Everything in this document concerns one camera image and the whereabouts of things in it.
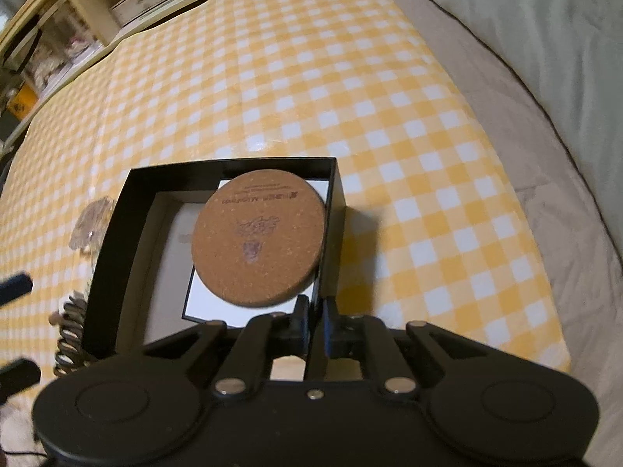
yellow checkered tablecloth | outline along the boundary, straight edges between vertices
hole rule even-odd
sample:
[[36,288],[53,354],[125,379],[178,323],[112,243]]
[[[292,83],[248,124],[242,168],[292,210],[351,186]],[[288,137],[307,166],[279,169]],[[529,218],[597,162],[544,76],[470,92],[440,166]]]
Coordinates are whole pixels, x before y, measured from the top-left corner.
[[125,40],[33,121],[0,200],[0,357],[51,378],[47,316],[88,280],[67,243],[132,167],[336,156],[347,197],[338,302],[429,320],[566,368],[551,290],[509,180],[450,78],[392,0],[210,0]]

black coiled cable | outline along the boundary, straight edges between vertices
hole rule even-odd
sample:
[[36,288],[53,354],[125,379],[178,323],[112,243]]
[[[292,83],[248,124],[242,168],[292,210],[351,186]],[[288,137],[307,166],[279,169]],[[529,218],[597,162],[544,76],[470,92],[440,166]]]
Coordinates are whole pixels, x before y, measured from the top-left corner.
[[74,296],[70,296],[69,302],[63,306],[63,314],[58,320],[60,339],[54,356],[56,377],[66,376],[85,365],[85,354],[82,351],[85,317],[86,301],[82,293],[74,292]]

black box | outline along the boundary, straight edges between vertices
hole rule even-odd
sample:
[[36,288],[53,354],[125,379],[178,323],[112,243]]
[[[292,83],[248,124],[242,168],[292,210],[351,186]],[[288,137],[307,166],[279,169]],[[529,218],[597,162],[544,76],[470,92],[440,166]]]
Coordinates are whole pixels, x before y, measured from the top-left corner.
[[[218,189],[220,181],[259,169],[285,170],[306,181],[328,181],[325,239],[317,285],[310,297],[312,313],[323,298],[335,296],[346,210],[335,158],[229,159],[133,169],[117,200],[95,268],[82,341],[87,353],[105,358],[137,348],[139,338],[142,345],[141,328],[146,325],[145,311],[151,301],[151,296],[146,300],[144,295],[158,278],[162,280],[157,276],[161,266],[158,256],[162,256],[159,251],[163,251],[163,240],[171,228],[167,209],[178,204],[200,206]],[[189,244],[188,254],[178,260],[188,258]],[[183,272],[189,281],[190,272]],[[176,293],[171,303],[184,304],[185,299],[184,292],[180,296]],[[192,326],[183,321],[180,315],[177,330]]]

metal pin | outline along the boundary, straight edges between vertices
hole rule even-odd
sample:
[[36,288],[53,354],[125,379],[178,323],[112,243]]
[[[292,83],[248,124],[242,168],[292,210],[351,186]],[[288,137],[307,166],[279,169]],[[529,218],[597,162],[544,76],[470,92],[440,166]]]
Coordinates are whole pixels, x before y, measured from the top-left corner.
[[322,390],[309,390],[307,392],[307,398],[310,400],[320,400],[325,396],[325,392]]
[[247,389],[247,385],[238,377],[227,377],[217,381],[214,389],[221,395],[238,395]]
[[395,395],[410,393],[415,390],[416,386],[415,381],[408,377],[392,377],[385,381],[385,389]]
[[412,328],[421,328],[423,326],[426,326],[428,323],[422,320],[413,320],[413,321],[409,321],[409,323],[407,324]]

cork coaster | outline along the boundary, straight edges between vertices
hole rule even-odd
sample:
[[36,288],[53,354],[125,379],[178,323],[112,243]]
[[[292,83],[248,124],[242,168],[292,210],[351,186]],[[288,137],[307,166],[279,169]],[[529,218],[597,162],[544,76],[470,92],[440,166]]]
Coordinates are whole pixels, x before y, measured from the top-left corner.
[[255,170],[216,191],[192,234],[201,281],[226,302],[264,307],[293,298],[320,257],[325,205],[306,181]]

